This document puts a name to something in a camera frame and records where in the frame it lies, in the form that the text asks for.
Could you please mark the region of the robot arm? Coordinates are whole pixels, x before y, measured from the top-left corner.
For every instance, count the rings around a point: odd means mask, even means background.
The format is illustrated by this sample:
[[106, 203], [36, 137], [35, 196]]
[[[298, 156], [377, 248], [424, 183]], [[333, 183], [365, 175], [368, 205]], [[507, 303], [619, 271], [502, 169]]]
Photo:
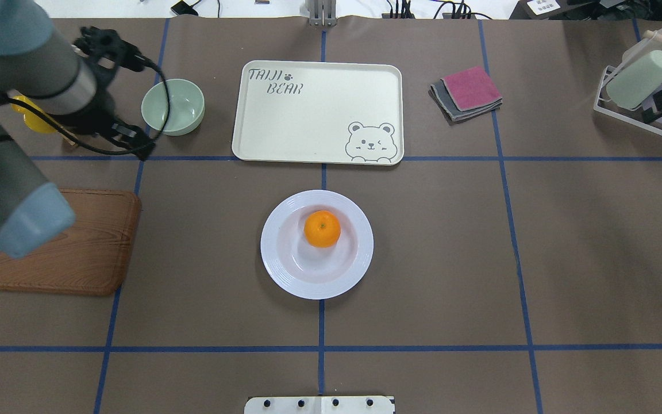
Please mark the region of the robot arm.
[[[119, 68], [159, 66], [116, 31], [82, 27], [67, 40], [34, 1], [0, 1], [0, 109], [34, 115], [77, 146], [105, 156], [147, 159], [156, 139], [121, 120], [108, 87]], [[23, 258], [75, 222], [58, 186], [2, 125], [0, 252]]]

